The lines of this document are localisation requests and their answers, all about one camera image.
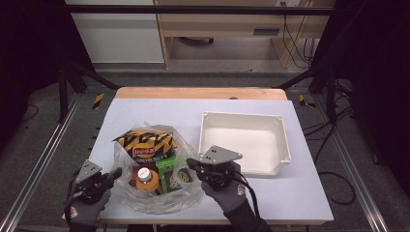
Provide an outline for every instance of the table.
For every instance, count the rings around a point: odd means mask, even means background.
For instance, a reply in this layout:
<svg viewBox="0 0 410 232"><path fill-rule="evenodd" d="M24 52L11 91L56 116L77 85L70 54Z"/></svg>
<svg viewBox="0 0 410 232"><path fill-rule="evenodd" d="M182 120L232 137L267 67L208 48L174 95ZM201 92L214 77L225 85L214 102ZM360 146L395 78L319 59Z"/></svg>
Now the table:
<svg viewBox="0 0 410 232"><path fill-rule="evenodd" d="M129 130L137 120L172 126L192 147L198 148L203 111L281 115L292 162L273 178L248 178L257 195L260 215L268 224L318 225L333 220L293 104L282 90L122 88L108 108L90 161L100 165L102 172L108 172L113 163L112 139ZM111 197L101 214L101 223L228 224L229 221L218 204L204 195L197 206L168 215L142 214Z"/></svg>

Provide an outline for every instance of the yellow and black packaging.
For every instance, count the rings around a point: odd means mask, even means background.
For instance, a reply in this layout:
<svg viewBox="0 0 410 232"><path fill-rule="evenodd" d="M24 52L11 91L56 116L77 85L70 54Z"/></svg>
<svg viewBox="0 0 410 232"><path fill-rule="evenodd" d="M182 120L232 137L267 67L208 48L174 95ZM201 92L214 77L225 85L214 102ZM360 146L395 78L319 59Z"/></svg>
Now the yellow and black packaging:
<svg viewBox="0 0 410 232"><path fill-rule="evenodd" d="M137 163L155 163L175 156L177 144L170 132L129 130L114 139Z"/></svg>

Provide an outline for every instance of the metal frame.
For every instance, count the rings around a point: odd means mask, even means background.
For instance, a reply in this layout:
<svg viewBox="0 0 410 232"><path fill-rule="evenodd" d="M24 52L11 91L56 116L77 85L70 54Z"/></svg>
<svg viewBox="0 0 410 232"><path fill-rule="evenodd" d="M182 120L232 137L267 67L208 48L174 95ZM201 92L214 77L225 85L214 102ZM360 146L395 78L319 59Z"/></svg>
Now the metal frame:
<svg viewBox="0 0 410 232"><path fill-rule="evenodd" d="M41 6L41 8L81 14L338 15L351 13L351 11L333 8L236 6L67 5Z"/></svg>
<svg viewBox="0 0 410 232"><path fill-rule="evenodd" d="M45 146L42 155L40 156L39 160L37 161L36 166L33 168L33 171L30 174L30 177L27 179L23 189L21 190L20 194L18 195L17 199L15 200L14 205L9 210L7 215L2 219L0 224L0 231L14 231L15 227L18 224L21 216L24 213L28 203L30 202L31 197L34 194L37 186L40 183L40 180L45 173L45 170L51 161L51 158L54 155L55 150L58 147L58 144L61 141L69 123L75 113L75 110L78 106L78 103L81 99L81 94L74 94L74 98L70 104L70 111L67 114L67 117L62 123L57 125L53 135L49 139L47 145Z"/></svg>

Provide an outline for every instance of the plastic bag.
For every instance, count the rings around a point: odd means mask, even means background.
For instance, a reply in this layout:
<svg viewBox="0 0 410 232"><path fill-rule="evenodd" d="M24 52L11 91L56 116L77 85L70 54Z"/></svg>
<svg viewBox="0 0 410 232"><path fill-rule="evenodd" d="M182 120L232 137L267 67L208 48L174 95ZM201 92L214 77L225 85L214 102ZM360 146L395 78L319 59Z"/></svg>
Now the plastic bag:
<svg viewBox="0 0 410 232"><path fill-rule="evenodd" d="M196 155L191 145L170 126L157 125L132 130L154 133L168 132L172 134L172 138L177 146L175 149L175 163L172 178L175 184L180 186L180 189L161 195L154 195L131 186L129 181L132 178L132 168L141 164L138 164L136 160L132 159L132 156L119 142L115 142L114 164L112 169L122 167L123 174L116 180L111 190L112 195L116 195L122 204L145 214L169 214L195 205L198 199L203 195L203 190L201 188L201 181L198 180L195 172L189 169L186 163L187 158L193 158ZM183 180L180 175L178 175L178 173L181 174L181 170L189 173L190 182L187 183L186 180Z"/></svg>

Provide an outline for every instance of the floor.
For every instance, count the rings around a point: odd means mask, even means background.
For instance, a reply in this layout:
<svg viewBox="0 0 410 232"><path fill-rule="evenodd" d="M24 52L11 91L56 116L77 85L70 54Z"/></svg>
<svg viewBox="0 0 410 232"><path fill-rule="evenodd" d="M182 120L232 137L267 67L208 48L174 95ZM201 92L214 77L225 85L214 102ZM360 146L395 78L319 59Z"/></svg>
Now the floor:
<svg viewBox="0 0 410 232"><path fill-rule="evenodd" d="M269 39L232 39L215 38L208 44L204 41L179 39L175 42L169 69L161 65L134 65L127 70L113 69L112 66L99 65L101 75L121 85L128 86L228 86L228 87L274 87L295 77L306 68L291 64L282 69L275 50ZM305 65L295 57L299 66ZM324 104L322 95L312 96L308 92L310 80L302 81L286 91L288 99L294 102L301 127L306 132L311 126L326 122L323 116ZM18 196L31 180L32 170L42 157L44 148L53 136L59 117L58 88L51 85L30 97L30 104L23 122L12 135L9 146L1 151L0 156L0 218L5 218L13 207L15 200L25 198L22 207L25 211L16 215L18 219L15 231L58 231L67 226L61 219L62 202L65 200L67 182L71 174L90 154L103 116L109 107L115 91L107 90L91 79L87 79L89 88L85 94L71 93L71 100L79 98L76 111L69 121L70 126L64 131L51 151L47 167L41 173L41 179L35 184L35 191L24 197ZM92 109L98 94L104 93L98 110ZM307 104L300 104L300 96L305 97ZM349 101L341 97L337 100L337 112L349 106ZM365 197L360 195L362 189L356 189L356 199L348 205L353 193L347 182L334 175L321 175L326 194L335 220L320 226L311 226L309 231L410 231L410 200L400 190L388 167L375 165L372 152L366 144L360 127L354 120L354 113L346 111L337 121L337 132L325 143L316 164L320 172L336 172L353 185L350 179L351 170L345 165L340 154L340 143L347 151L360 177L365 183L370 200L376 206L382 218L382 225L387 228L374 228L380 225L371 222ZM315 158L323 144L329 129L325 127L307 136L307 144ZM307 231L300 225L273 226L275 231ZM108 231L124 231L123 226L110 226Z"/></svg>

